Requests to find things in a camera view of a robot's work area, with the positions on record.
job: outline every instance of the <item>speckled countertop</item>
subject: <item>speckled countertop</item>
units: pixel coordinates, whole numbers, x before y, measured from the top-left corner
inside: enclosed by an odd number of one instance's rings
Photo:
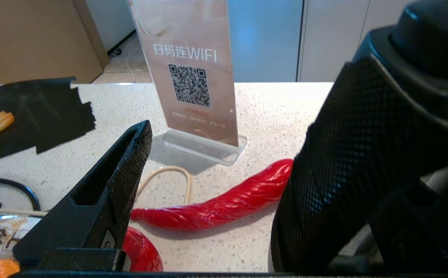
[[[0,177],[24,183],[51,209],[99,160],[123,132],[143,120],[153,129],[152,151],[142,180],[160,166],[178,165],[194,175],[191,202],[203,202],[240,183],[270,163],[293,158],[303,145],[332,83],[238,83],[238,131],[248,138],[230,167],[166,147],[167,130],[155,86],[79,85],[83,102],[91,102],[96,128],[85,136],[40,155],[35,148],[0,159]],[[154,178],[135,207],[182,204],[185,177],[169,172]],[[27,197],[0,187],[5,208],[31,209]],[[268,271],[270,229],[276,207],[203,232],[168,232],[138,223],[164,261],[164,271]]]

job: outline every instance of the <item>qr code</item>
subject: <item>qr code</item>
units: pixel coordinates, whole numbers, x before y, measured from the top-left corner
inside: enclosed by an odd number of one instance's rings
[[[210,107],[210,94],[204,69],[169,64],[176,98],[204,107]]]

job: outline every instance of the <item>black textured gripper pad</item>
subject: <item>black textured gripper pad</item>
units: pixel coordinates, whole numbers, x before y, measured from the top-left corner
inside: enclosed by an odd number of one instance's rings
[[[325,271],[393,192],[446,165],[448,128],[374,58],[346,64],[294,159],[272,227],[275,271]]]
[[[126,133],[132,132],[131,134],[134,136],[136,132],[143,130],[140,138],[133,139],[130,142],[128,149],[131,150],[131,153],[124,155],[119,160],[116,171],[113,172],[107,183],[109,199],[118,222],[125,222],[127,216],[129,217],[131,214],[141,173],[152,147],[152,127],[149,121],[145,121],[143,124],[145,125],[143,129],[139,124],[126,131]]]

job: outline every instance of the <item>red twisted candy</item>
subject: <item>red twisted candy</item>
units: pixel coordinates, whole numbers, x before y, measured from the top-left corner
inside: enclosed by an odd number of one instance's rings
[[[256,213],[280,200],[292,159],[279,160],[226,193],[204,203],[160,209],[133,209],[132,220],[166,229],[196,231]]]
[[[123,250],[132,261],[131,272],[161,272],[163,271],[162,259],[155,246],[134,227],[129,227],[126,231]]]

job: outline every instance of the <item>white cabinet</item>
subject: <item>white cabinet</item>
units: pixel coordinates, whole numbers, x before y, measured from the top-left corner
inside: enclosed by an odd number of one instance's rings
[[[86,0],[86,4],[106,51],[134,30],[125,0]]]
[[[358,48],[369,0],[309,0],[303,32],[302,82],[330,82]]]
[[[303,11],[298,81],[335,81],[367,32],[396,24],[404,7],[413,1],[307,1]]]

